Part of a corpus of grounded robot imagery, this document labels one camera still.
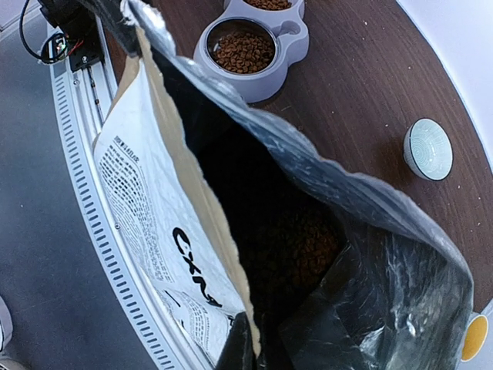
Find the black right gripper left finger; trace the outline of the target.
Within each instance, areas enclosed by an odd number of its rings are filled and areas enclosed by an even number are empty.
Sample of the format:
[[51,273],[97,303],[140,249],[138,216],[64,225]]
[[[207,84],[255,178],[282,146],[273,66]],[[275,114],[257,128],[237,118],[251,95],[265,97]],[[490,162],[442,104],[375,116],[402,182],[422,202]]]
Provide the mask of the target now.
[[250,323],[245,312],[239,313],[230,330],[216,370],[253,370],[256,368],[253,354]]

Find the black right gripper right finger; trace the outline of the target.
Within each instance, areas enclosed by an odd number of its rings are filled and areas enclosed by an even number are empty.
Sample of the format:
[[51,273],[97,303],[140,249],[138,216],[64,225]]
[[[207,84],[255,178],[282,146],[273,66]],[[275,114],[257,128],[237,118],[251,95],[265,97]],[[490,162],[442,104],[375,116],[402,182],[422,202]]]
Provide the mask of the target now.
[[293,363],[280,338],[277,322],[270,313],[260,316],[261,352],[257,369],[289,370]]

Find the dog food bag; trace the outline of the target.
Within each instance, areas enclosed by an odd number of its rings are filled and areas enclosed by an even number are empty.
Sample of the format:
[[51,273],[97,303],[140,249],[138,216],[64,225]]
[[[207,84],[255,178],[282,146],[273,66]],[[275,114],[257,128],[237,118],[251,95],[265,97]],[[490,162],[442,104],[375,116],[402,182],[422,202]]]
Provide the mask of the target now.
[[[447,234],[407,195],[377,178],[348,173],[319,155],[285,120],[249,107],[231,86],[176,54],[163,17],[141,1],[122,4],[142,34],[146,129],[169,153],[191,202],[183,221],[158,217],[166,245],[211,250],[241,297],[253,354],[260,316],[270,313],[292,369],[455,369],[470,318],[473,279]],[[316,287],[302,295],[250,290],[238,241],[284,212],[331,217],[341,249]]]

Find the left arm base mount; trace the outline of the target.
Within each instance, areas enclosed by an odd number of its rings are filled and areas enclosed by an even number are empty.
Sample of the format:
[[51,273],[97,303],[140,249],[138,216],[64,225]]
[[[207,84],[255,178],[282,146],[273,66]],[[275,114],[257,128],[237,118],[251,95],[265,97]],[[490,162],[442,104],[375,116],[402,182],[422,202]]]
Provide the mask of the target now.
[[40,1],[40,12],[57,31],[49,36],[40,52],[35,52],[26,42],[24,17],[29,6],[22,7],[18,30],[26,52],[46,65],[64,60],[76,72],[104,60],[96,17],[77,1]]

